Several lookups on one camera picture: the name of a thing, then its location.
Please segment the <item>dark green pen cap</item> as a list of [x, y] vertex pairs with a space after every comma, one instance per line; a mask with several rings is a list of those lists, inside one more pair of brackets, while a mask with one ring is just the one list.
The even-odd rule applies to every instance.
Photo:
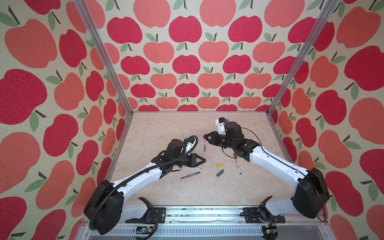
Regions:
[[217, 177], [220, 177], [223, 173], [224, 173], [224, 169], [220, 170], [220, 171], [216, 174], [216, 176], [217, 176]]

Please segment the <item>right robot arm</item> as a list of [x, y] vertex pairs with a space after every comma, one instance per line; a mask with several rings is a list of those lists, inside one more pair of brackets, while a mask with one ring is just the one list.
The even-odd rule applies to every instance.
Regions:
[[237, 157], [263, 167], [293, 189], [291, 194], [264, 199], [258, 209], [260, 221], [270, 223], [284, 214], [301, 214], [314, 219], [325, 210], [330, 194], [321, 171], [299, 167], [272, 154], [263, 147], [261, 140], [245, 138], [243, 128], [236, 122], [220, 118], [216, 124], [217, 131], [204, 135], [210, 145], [232, 149]]

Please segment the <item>left aluminium corner post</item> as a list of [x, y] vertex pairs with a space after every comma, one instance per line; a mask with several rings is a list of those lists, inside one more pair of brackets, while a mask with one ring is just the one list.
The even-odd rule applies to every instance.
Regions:
[[82, 21], [84, 22], [90, 36], [91, 40], [93, 41], [98, 54], [101, 58], [101, 61], [105, 67], [105, 70], [107, 74], [109, 75], [113, 86], [115, 90], [117, 91], [117, 95], [120, 98], [123, 107], [127, 111], [127, 114], [129, 117], [133, 116], [133, 109], [128, 101], [128, 98], [125, 94], [123, 85], [120, 81], [120, 78], [115, 71], [114, 65], [112, 63], [112, 59], [110, 58], [110, 55], [107, 51], [107, 48], [105, 47], [105, 44], [103, 40], [100, 37], [99, 30], [97, 29], [96, 23], [94, 22], [92, 18], [92, 14], [87, 6], [86, 1], [74, 1], [75, 5], [77, 7], [77, 10], [82, 18]]

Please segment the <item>dark green pen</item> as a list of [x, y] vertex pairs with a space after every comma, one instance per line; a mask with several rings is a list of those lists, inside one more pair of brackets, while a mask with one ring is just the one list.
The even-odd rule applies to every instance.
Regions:
[[201, 173], [201, 172], [192, 173], [192, 174], [186, 175], [186, 176], [184, 176], [184, 177], [181, 177], [180, 179], [191, 178], [191, 177], [194, 177], [194, 176], [199, 175], [200, 173]]

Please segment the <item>aluminium corner post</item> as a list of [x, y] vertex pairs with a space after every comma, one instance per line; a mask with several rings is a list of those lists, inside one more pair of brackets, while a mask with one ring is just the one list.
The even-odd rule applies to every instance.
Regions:
[[133, 109], [128, 101], [128, 98], [125, 94], [123, 85], [120, 81], [120, 78], [115, 71], [114, 65], [112, 63], [112, 59], [110, 58], [110, 55], [107, 51], [107, 48], [105, 47], [105, 44], [103, 40], [100, 37], [99, 30], [97, 29], [96, 23], [94, 22], [92, 18], [92, 14], [87, 6], [86, 1], [74, 1], [75, 5], [77, 7], [77, 10], [82, 18], [82, 21], [84, 22], [90, 36], [91, 40], [93, 41], [98, 54], [101, 58], [101, 61], [105, 67], [105, 70], [107, 74], [109, 75], [113, 86], [115, 90], [117, 91], [117, 95], [120, 98], [123, 107], [127, 111], [127, 114], [129, 117], [133, 116]]
[[281, 101], [281, 98], [283, 97], [284, 93], [288, 89], [290, 82], [293, 80], [294, 76], [298, 72], [299, 68], [301, 67], [302, 63], [304, 62], [310, 50], [314, 47], [315, 41], [319, 37], [321, 31], [325, 27], [327, 21], [329, 20], [330, 16], [333, 14], [334, 10], [337, 8], [340, 2], [341, 1], [331, 0], [325, 3], [324, 7], [320, 12], [319, 17], [317, 18], [317, 20], [314, 23], [314, 26], [309, 32], [309, 35], [306, 41], [303, 43], [303, 46], [300, 48], [299, 54], [296, 56], [296, 59], [293, 62], [293, 65], [291, 66], [287, 76], [284, 77], [283, 82], [276, 96], [273, 98], [271, 105], [267, 111], [267, 117], [269, 118], [272, 117], [274, 110], [276, 109], [279, 102]]

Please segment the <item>pink pen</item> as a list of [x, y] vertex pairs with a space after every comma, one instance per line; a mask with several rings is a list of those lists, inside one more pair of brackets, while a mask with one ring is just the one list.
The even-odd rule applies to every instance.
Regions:
[[206, 158], [206, 144], [204, 144], [204, 150], [203, 150], [203, 158]]

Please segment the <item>aluminium front rail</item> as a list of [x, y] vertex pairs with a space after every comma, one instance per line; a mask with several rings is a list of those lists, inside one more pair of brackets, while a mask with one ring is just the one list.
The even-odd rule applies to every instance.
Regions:
[[[158, 224], [152, 240], [334, 240], [331, 226], [300, 214], [283, 215], [284, 224], [247, 224], [240, 213], [257, 206], [156, 206], [166, 208], [164, 224]], [[154, 225], [119, 222], [100, 235], [81, 221], [75, 240], [137, 240], [147, 237]]]

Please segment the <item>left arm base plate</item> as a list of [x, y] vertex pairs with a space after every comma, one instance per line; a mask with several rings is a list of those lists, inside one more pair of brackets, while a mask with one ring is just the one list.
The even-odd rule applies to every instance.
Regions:
[[126, 220], [125, 223], [143, 223], [143, 224], [164, 224], [166, 217], [166, 208], [152, 208], [144, 213], [141, 218]]

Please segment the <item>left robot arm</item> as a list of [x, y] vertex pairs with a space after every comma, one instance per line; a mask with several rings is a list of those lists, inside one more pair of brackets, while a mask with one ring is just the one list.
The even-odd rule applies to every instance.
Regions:
[[160, 180], [174, 171], [174, 167], [195, 168], [205, 159], [193, 153], [198, 137], [183, 141], [173, 139], [166, 150], [160, 152], [142, 170], [119, 181], [103, 180], [98, 184], [84, 208], [89, 220], [89, 229], [104, 235], [119, 222], [154, 225], [150, 237], [158, 227], [158, 216], [153, 205], [144, 197], [130, 202], [129, 198], [150, 183]]

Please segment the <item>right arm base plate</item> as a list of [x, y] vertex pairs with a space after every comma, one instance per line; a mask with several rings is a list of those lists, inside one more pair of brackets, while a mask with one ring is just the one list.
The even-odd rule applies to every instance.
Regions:
[[240, 217], [243, 217], [247, 224], [286, 223], [286, 219], [283, 215], [272, 216], [267, 210], [259, 210], [258, 207], [243, 208]]

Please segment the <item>right aluminium corner post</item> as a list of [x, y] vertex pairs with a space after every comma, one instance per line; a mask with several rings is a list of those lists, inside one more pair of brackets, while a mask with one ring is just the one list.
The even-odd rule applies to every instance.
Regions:
[[299, 68], [301, 67], [302, 63], [304, 62], [310, 50], [314, 47], [315, 41], [319, 37], [321, 31], [325, 27], [327, 21], [329, 20], [330, 16], [333, 14], [334, 10], [337, 8], [340, 2], [341, 1], [331, 0], [325, 3], [324, 7], [320, 12], [319, 17], [317, 18], [317, 20], [314, 23], [314, 26], [309, 32], [309, 35], [306, 41], [303, 43], [303, 46], [300, 48], [299, 54], [296, 56], [296, 59], [293, 62], [293, 65], [291, 66], [287, 76], [284, 77], [283, 82], [276, 96], [273, 98], [271, 105], [267, 111], [267, 117], [269, 118], [272, 117], [274, 110], [276, 109], [279, 102], [281, 101], [281, 98], [283, 97], [284, 93], [288, 89], [290, 82], [293, 80], [294, 76], [298, 72]]

